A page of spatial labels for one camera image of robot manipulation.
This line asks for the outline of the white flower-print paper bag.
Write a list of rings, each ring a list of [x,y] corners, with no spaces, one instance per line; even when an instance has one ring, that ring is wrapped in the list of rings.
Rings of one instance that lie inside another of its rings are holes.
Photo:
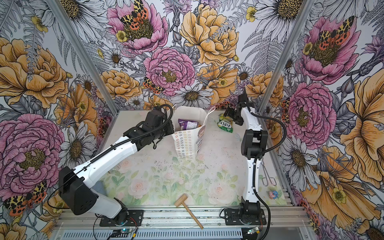
[[[180,106],[175,109],[172,117],[175,132],[172,137],[175,142],[176,153],[179,158],[195,160],[202,146],[208,116],[216,110],[211,107],[209,111],[202,108]],[[193,130],[181,131],[178,119],[197,121],[201,125]]]

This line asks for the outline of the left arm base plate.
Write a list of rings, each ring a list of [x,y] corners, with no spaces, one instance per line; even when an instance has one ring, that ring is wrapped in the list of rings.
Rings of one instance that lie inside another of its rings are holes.
[[[102,216],[100,227],[140,227],[144,210],[122,210],[116,217],[109,219]]]

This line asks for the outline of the purple candy bag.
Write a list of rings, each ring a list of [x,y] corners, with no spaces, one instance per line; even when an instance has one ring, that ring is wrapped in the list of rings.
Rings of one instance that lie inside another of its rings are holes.
[[[201,126],[199,122],[192,120],[178,119],[178,123],[181,131],[193,130]]]

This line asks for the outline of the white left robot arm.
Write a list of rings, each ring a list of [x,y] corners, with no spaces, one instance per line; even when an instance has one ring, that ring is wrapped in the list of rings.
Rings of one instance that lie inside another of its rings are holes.
[[[94,185],[127,157],[148,145],[156,146],[164,137],[172,135],[174,110],[164,104],[147,113],[146,119],[129,130],[110,147],[89,161],[74,168],[64,167],[59,172],[58,192],[76,216],[93,213],[123,226],[129,219],[127,207],[116,198],[96,192]]]

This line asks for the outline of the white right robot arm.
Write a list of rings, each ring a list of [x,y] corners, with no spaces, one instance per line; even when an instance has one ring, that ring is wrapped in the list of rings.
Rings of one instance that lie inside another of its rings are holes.
[[[258,187],[259,170],[264,151],[267,149],[268,132],[263,130],[256,117],[255,105],[249,100],[246,91],[238,96],[235,108],[226,110],[225,116],[231,117],[235,124],[246,127],[241,143],[241,154],[246,159],[246,183],[241,197],[239,213],[237,215],[232,213],[227,219],[227,224],[265,225],[267,220],[262,209]]]

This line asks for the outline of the green Fox's spring tea bag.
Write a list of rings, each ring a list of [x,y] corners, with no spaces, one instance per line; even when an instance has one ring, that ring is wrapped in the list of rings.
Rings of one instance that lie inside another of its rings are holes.
[[[221,130],[233,133],[233,119],[231,117],[226,117],[224,114],[220,114],[217,125]]]

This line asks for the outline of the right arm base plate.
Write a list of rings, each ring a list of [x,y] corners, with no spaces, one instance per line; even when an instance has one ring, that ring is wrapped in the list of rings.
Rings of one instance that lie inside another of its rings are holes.
[[[224,218],[225,224],[227,226],[249,226],[249,225],[257,225],[257,226],[266,226],[267,220],[264,210],[261,209],[258,215],[248,215],[241,214],[238,208],[224,208],[223,212],[220,213],[220,217]]]

